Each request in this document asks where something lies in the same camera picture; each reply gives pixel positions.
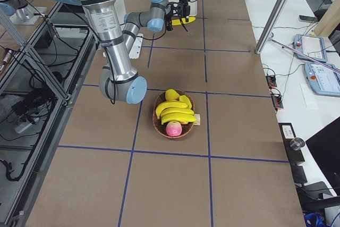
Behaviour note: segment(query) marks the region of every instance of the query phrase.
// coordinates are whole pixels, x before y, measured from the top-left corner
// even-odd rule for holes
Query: white table
[[[245,0],[245,2],[252,25],[254,27],[264,27],[276,0]],[[275,27],[300,28],[308,26],[309,23],[299,21],[299,14],[313,16],[313,12],[306,0],[288,0]],[[263,28],[254,27],[254,35],[258,40]],[[274,29],[274,39],[283,44],[290,44],[297,33],[303,34],[306,32],[306,28],[292,28]],[[325,38],[325,43],[326,47],[331,45],[328,38]],[[327,50],[334,51],[334,48],[331,47]],[[340,68],[340,57],[337,53],[327,53],[327,56],[328,63],[333,63]],[[300,64],[305,63],[305,61],[294,58],[289,72],[292,57],[293,53],[291,51],[282,49],[272,42],[267,43],[261,53],[262,63],[268,65],[276,74],[291,73]],[[284,109],[279,110],[276,116],[278,122],[292,123],[297,137],[301,137],[306,141],[340,116],[340,98],[314,94],[305,78],[303,66],[300,66],[294,74],[289,76],[285,90],[286,79],[287,76],[277,76],[276,79],[280,92],[283,94],[285,91],[283,97]],[[305,158],[305,163],[302,166],[308,179],[307,184],[323,181],[328,187],[331,187],[307,147],[302,148],[302,153]]]

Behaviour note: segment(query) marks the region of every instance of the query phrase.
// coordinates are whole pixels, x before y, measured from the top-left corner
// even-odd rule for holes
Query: blue cable
[[[330,225],[330,227],[333,227],[336,219],[340,216],[340,212],[334,217],[334,220],[332,221],[332,224]]]

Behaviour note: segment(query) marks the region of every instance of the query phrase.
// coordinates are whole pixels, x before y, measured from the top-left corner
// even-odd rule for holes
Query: black device
[[[340,187],[340,117],[306,141],[310,153],[332,187]],[[340,189],[334,189],[340,195]]]
[[[304,22],[317,22],[318,18],[312,16],[299,15],[299,20]]]

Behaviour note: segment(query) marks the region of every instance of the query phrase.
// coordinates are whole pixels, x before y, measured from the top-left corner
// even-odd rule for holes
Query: wicker basket
[[[194,110],[194,103],[193,103],[192,98],[188,94],[186,94],[184,91],[181,91],[181,90],[176,90],[176,91],[177,91],[178,94],[186,95],[189,98],[189,100],[190,100],[190,102],[192,104],[192,108],[191,109]],[[157,132],[159,134],[161,134],[163,137],[166,137],[166,138],[174,139],[174,138],[182,138],[182,137],[184,137],[185,135],[187,135],[191,131],[191,129],[193,127],[193,122],[189,122],[188,124],[182,124],[182,133],[179,136],[176,136],[176,137],[168,136],[166,134],[166,131],[165,131],[166,124],[162,125],[161,119],[157,119],[156,112],[155,112],[156,107],[160,103],[162,103],[164,101],[165,101],[165,92],[160,94],[160,95],[158,95],[158,97],[156,98],[156,101],[155,101],[154,113],[152,115],[152,122],[154,124],[155,129],[157,130]]]

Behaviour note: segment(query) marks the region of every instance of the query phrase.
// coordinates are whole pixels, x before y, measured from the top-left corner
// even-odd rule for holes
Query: banana
[[[180,95],[174,89],[169,89],[165,92],[165,100],[166,101],[178,100],[179,97],[180,97]]]
[[[179,97],[179,101],[184,102],[184,103],[187,103],[188,109],[191,109],[191,108],[192,108],[191,101],[190,101],[190,99],[189,99],[188,97],[186,97],[186,95],[181,95],[181,96]]]
[[[160,118],[162,118],[164,115],[171,114],[171,113],[182,113],[182,114],[194,115],[194,111],[189,108],[169,107],[169,108],[164,109],[160,113]]]
[[[171,113],[164,115],[161,119],[161,124],[163,125],[166,122],[170,121],[179,121],[179,122],[194,122],[196,121],[196,117],[191,114],[182,114],[182,113]]]
[[[155,110],[157,119],[160,118],[161,112],[164,109],[169,108],[169,107],[187,108],[188,105],[187,105],[187,103],[180,102],[178,100],[170,100],[170,101],[162,102],[156,107],[156,110]]]

